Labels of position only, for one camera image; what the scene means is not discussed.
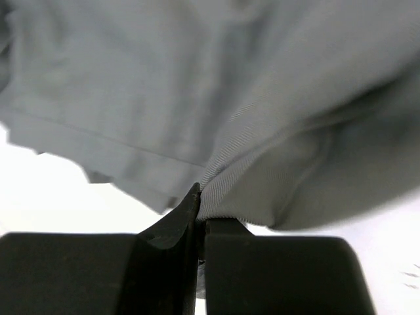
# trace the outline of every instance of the gray shirt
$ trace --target gray shirt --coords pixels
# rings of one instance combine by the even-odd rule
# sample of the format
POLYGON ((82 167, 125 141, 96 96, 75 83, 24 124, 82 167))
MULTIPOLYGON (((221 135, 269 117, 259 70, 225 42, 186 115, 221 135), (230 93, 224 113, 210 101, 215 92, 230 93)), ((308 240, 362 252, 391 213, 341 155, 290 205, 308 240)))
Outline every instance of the gray shirt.
POLYGON ((308 228, 420 184, 418 0, 9 2, 10 141, 156 211, 200 181, 200 220, 308 228))

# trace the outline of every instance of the black clamp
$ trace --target black clamp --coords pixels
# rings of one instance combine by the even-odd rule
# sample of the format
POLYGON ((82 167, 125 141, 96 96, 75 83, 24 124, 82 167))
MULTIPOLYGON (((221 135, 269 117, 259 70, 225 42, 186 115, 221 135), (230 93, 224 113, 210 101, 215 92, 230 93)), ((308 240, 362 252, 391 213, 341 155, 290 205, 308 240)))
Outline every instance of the black clamp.
POLYGON ((257 237, 234 219, 196 222, 200 188, 138 235, 0 239, 2 315, 193 315, 205 260, 208 315, 374 314, 342 239, 257 237))

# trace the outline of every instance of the cloth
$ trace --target cloth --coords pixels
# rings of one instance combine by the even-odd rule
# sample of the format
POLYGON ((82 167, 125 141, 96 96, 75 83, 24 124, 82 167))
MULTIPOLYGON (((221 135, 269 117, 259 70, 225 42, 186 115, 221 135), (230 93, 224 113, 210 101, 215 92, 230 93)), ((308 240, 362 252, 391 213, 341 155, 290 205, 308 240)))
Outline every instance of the cloth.
POLYGON ((199 220, 308 228, 420 184, 417 0, 9 3, 10 141, 156 211, 200 181, 199 220))

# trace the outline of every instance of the white surface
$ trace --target white surface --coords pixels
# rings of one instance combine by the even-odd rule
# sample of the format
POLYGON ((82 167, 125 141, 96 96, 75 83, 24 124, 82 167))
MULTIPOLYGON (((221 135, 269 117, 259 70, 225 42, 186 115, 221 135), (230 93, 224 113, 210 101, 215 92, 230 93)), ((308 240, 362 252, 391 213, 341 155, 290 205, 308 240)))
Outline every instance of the white surface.
MULTIPOLYGON (((138 233, 160 219, 109 184, 88 184, 82 170, 70 161, 6 144, 2 128, 0 162, 0 235, 6 231, 138 233)), ((362 262, 379 315, 418 315, 419 209, 420 197, 412 195, 374 217, 307 233, 339 235, 349 241, 362 262)), ((249 229, 273 234, 258 226, 249 229)), ((196 314, 205 314, 201 300, 196 314)))

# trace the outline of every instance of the stitching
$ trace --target stitching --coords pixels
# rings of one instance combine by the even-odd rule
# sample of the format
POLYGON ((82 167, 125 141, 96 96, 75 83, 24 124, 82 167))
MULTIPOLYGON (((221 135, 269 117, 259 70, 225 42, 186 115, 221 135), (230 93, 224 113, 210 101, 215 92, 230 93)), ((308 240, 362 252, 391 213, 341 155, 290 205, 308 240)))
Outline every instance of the stitching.
POLYGON ((163 158, 172 159, 172 160, 175 160, 175 161, 178 161, 178 162, 182 162, 182 163, 187 163, 187 164, 190 164, 190 165, 193 165, 193 166, 196 166, 196 167, 205 168, 204 165, 199 165, 197 163, 192 163, 190 161, 184 161, 183 159, 179 159, 177 157, 166 156, 164 154, 156 153, 156 152, 150 151, 148 149, 141 148, 139 146, 133 146, 132 144, 127 144, 127 143, 125 143, 123 141, 120 141, 118 139, 114 139, 114 138, 111 138, 111 137, 108 137, 108 136, 104 136, 104 135, 98 134, 98 133, 96 133, 94 131, 86 130, 86 129, 79 128, 79 127, 76 127, 76 126, 73 126, 73 125, 69 125, 68 123, 57 122, 57 121, 55 121, 55 120, 53 120, 51 118, 41 117, 41 116, 38 116, 38 115, 33 115, 31 113, 28 113, 28 112, 25 112, 25 111, 22 111, 22 110, 17 110, 16 108, 13 108, 12 110, 14 112, 16 112, 18 114, 21 114, 21 115, 24 115, 24 116, 29 116, 29 117, 36 118, 36 119, 39 119, 39 120, 42 120, 42 121, 48 121, 49 123, 54 123, 54 124, 57 124, 57 125, 60 125, 60 126, 64 126, 64 127, 69 128, 69 129, 72 129, 74 131, 81 131, 81 132, 87 133, 89 135, 92 135, 92 136, 95 136, 95 137, 98 137, 98 138, 103 138, 105 140, 109 140, 109 141, 112 141, 112 142, 115 142, 115 143, 118 143, 118 144, 122 144, 122 145, 128 146, 130 148, 134 148, 134 149, 137 149, 137 150, 146 152, 146 153, 155 154, 155 155, 161 156, 163 158))

